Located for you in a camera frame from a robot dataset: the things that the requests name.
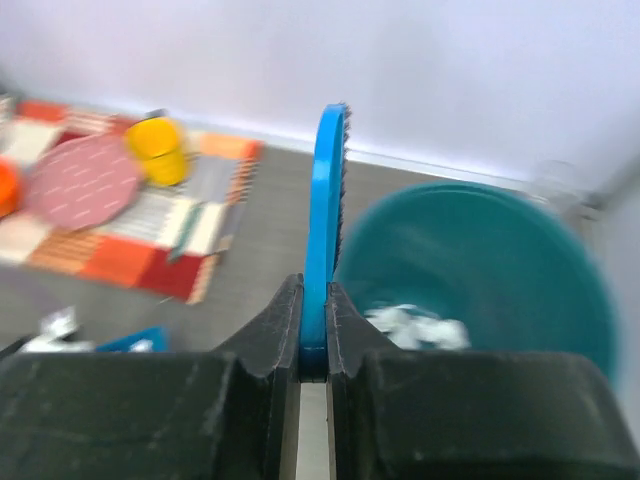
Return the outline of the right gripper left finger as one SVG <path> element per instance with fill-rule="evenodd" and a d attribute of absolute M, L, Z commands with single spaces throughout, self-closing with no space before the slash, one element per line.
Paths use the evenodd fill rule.
<path fill-rule="evenodd" d="M 211 351 L 1 363 L 5 479 L 292 479 L 300 275 Z"/>

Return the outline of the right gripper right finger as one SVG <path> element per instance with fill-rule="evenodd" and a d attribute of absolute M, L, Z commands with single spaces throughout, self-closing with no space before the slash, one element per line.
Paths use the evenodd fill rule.
<path fill-rule="evenodd" d="M 600 370 L 569 353 L 406 351 L 331 284 L 334 479 L 635 479 L 639 454 Z"/>

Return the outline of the large paper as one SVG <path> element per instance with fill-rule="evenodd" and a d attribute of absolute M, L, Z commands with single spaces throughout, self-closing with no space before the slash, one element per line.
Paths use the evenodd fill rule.
<path fill-rule="evenodd" d="M 367 310 L 364 317 L 405 350 L 464 350 L 471 347 L 468 331 L 461 321 L 442 319 L 415 305 L 377 307 Z"/>

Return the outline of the blue dustpan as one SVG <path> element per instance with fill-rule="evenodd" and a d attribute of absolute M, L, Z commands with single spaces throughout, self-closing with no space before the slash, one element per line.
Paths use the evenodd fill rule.
<path fill-rule="evenodd" d="M 162 326 L 153 326 L 118 338 L 95 348 L 96 352 L 168 352 L 168 331 Z"/>

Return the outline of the teal plastic bin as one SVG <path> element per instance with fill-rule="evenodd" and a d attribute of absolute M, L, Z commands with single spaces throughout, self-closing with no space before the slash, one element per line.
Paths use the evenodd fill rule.
<path fill-rule="evenodd" d="M 618 376 L 618 315 L 594 257 L 555 215 L 475 183 L 414 185 L 370 206 L 334 275 L 359 311 L 411 304 L 475 350 L 562 351 Z"/>

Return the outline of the blue hand brush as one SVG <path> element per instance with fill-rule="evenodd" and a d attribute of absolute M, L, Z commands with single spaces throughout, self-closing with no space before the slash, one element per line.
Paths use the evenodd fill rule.
<path fill-rule="evenodd" d="M 327 375 L 325 306 L 340 252 L 350 116 L 348 104 L 329 104 L 316 133 L 299 337 L 302 382 L 323 382 Z"/>

